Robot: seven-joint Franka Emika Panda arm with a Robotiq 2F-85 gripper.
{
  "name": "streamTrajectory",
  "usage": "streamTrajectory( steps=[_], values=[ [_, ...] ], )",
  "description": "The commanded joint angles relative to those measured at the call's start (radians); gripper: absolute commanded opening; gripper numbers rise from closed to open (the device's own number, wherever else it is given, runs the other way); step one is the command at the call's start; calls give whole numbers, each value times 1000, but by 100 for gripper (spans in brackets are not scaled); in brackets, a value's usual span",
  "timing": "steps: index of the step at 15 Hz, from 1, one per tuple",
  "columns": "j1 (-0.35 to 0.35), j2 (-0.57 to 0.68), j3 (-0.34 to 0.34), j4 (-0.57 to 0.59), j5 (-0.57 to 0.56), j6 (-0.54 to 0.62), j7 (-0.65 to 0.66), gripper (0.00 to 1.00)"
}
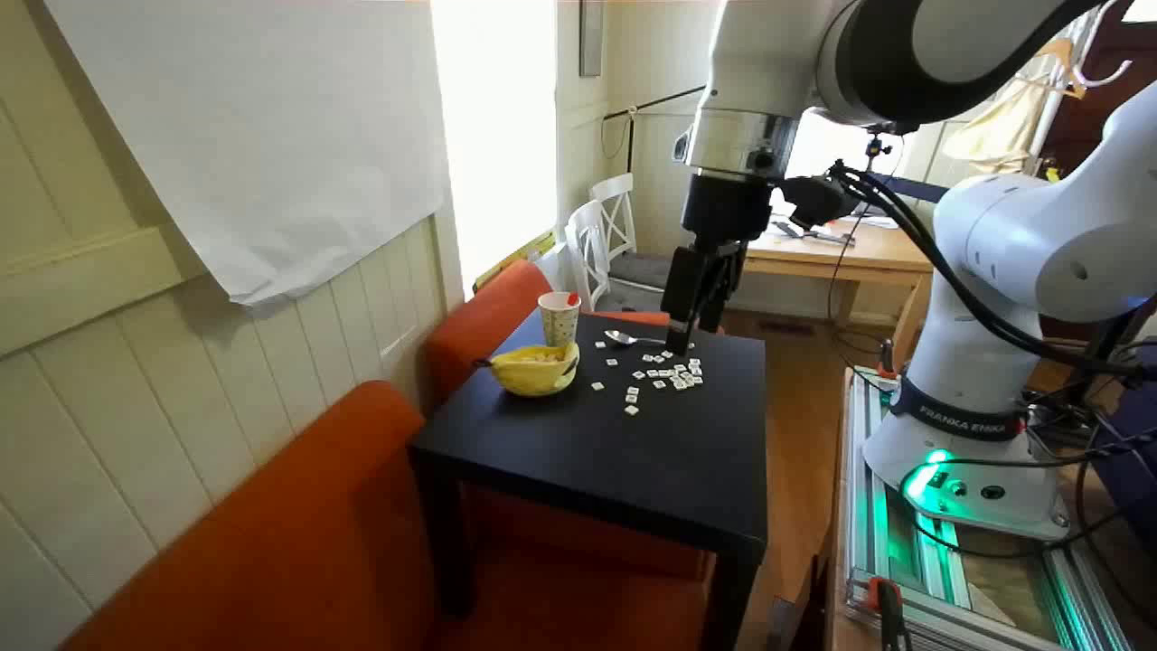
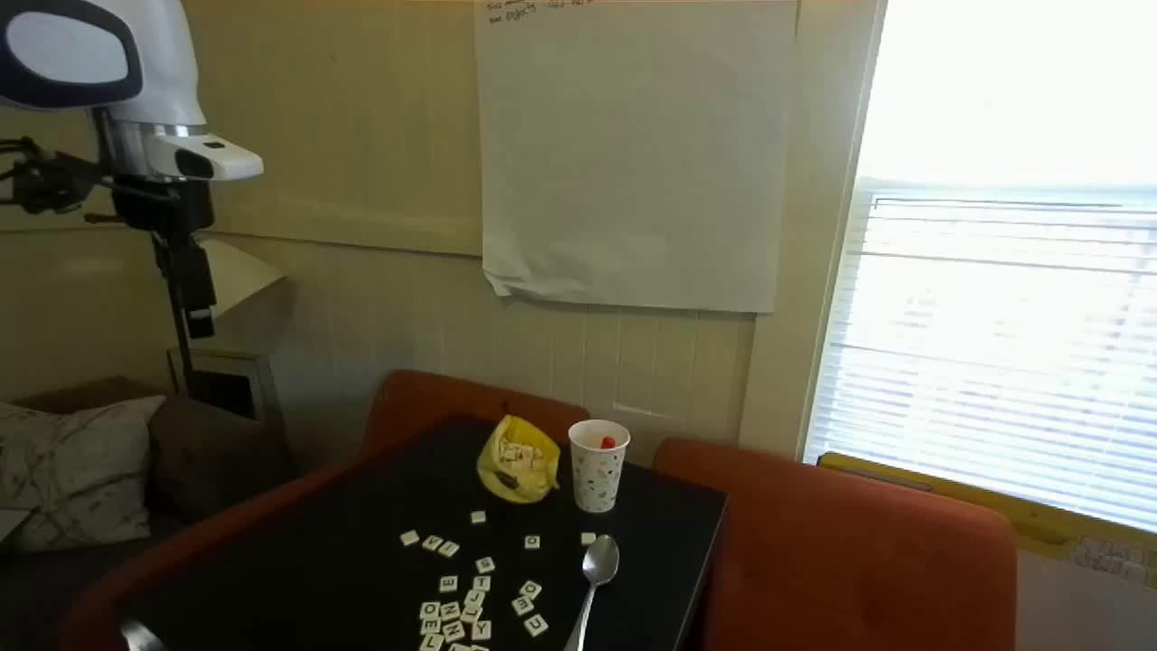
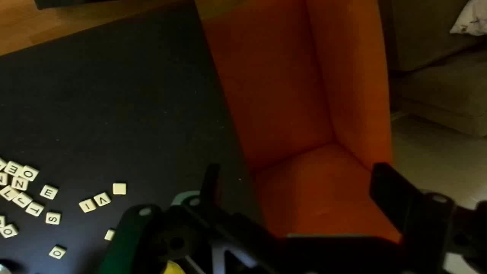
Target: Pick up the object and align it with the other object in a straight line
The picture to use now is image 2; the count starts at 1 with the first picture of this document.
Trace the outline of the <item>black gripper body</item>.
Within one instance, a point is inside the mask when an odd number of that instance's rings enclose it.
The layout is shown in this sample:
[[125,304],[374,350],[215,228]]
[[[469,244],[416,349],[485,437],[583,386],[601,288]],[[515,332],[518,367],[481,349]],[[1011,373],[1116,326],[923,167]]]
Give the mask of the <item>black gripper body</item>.
[[215,226],[215,197],[201,180],[118,176],[113,206],[122,226],[174,251],[189,251]]

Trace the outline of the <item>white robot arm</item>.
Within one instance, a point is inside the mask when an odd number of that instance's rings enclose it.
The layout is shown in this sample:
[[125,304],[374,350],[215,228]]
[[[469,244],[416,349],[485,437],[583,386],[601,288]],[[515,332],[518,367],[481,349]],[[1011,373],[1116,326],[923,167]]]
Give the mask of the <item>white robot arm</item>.
[[182,0],[0,0],[0,103],[94,121],[99,157],[8,138],[8,206],[68,214],[104,188],[117,222],[151,234],[183,338],[215,332],[215,274],[194,232],[215,226],[215,180],[249,180],[263,161],[205,126]]

